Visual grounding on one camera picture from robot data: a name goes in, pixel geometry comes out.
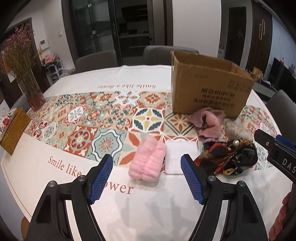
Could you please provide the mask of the right hand in pink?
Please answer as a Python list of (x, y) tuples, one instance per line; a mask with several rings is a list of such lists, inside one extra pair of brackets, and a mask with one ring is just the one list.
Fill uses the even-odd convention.
[(274, 241), (276, 239), (276, 237), (282, 232), (283, 230), (283, 222), (285, 220), (285, 218), (287, 217), (287, 204), (290, 200), (290, 194), (291, 192), (289, 192), (285, 198), (282, 200), (282, 206), (281, 209), (275, 219), (274, 224), (272, 225), (272, 227), (269, 230), (269, 240), (270, 241)]

